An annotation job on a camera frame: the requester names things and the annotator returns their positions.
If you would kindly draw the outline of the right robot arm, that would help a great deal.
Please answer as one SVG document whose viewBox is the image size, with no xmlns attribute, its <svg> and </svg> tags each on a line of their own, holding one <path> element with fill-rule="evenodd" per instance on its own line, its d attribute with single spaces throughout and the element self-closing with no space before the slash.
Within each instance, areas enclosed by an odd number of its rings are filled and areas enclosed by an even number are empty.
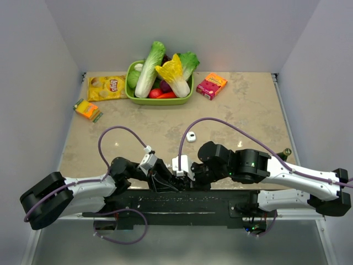
<svg viewBox="0 0 353 265">
<path fill-rule="evenodd" d="M 246 211 L 257 217 L 279 209 L 313 209 L 326 216 L 341 217 L 351 209 L 350 194 L 343 191 L 347 171 L 315 171 L 289 164 L 278 155 L 243 149 L 232 151 L 209 141 L 198 151 L 200 163 L 183 155 L 179 171 L 186 173 L 194 185 L 208 185 L 231 178 L 243 184 L 267 183 L 284 186 L 284 190 L 261 190 L 257 198 L 246 202 Z"/>
</svg>

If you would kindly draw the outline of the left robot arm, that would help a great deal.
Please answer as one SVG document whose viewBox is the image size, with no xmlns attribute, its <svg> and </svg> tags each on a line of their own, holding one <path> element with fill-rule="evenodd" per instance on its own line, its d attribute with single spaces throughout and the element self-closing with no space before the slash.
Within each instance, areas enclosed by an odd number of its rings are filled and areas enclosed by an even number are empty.
<svg viewBox="0 0 353 265">
<path fill-rule="evenodd" d="M 147 182 L 155 192 L 181 190 L 175 176 L 155 155 L 145 155 L 140 163 L 117 157 L 101 176 L 68 178 L 61 172 L 47 175 L 21 195 L 24 221 L 33 230 L 40 230 L 67 215 L 88 212 L 109 216 L 114 211 L 109 198 L 128 190 L 130 178 Z"/>
</svg>

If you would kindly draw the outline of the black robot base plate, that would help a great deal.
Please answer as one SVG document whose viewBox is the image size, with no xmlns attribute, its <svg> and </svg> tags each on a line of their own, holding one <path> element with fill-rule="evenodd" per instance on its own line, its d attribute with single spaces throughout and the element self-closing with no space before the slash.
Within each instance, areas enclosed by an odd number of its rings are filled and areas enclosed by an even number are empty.
<svg viewBox="0 0 353 265">
<path fill-rule="evenodd" d="M 156 193 L 146 189 L 129 189 L 120 195 L 105 198 L 98 213 L 85 212 L 85 218 L 112 218 L 119 209 L 118 229 L 134 225 L 225 226 L 242 229 L 255 218 L 272 218 L 275 212 L 259 209 L 257 190 L 208 190 Z"/>
</svg>

